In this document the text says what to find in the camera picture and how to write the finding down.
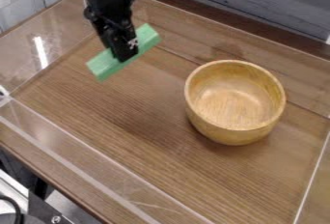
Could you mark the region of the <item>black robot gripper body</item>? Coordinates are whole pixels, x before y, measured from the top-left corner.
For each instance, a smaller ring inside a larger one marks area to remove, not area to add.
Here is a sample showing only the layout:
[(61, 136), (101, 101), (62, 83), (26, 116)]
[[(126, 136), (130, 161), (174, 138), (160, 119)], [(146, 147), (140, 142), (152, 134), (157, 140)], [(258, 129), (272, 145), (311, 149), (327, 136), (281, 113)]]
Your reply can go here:
[(99, 33), (108, 29), (133, 33), (132, 5), (136, 0), (86, 0), (85, 16)]

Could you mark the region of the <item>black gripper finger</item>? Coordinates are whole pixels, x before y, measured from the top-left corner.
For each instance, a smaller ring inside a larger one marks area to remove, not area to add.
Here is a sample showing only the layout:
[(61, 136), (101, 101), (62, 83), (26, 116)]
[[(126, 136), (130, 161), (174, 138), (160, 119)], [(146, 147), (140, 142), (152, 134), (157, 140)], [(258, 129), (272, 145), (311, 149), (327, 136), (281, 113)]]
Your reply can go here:
[(113, 24), (108, 18), (91, 16), (90, 22), (106, 48), (113, 48), (112, 36), (108, 32), (113, 29)]
[(133, 26), (125, 29), (110, 28), (106, 39), (114, 56), (121, 62), (126, 62), (138, 54), (138, 37)]

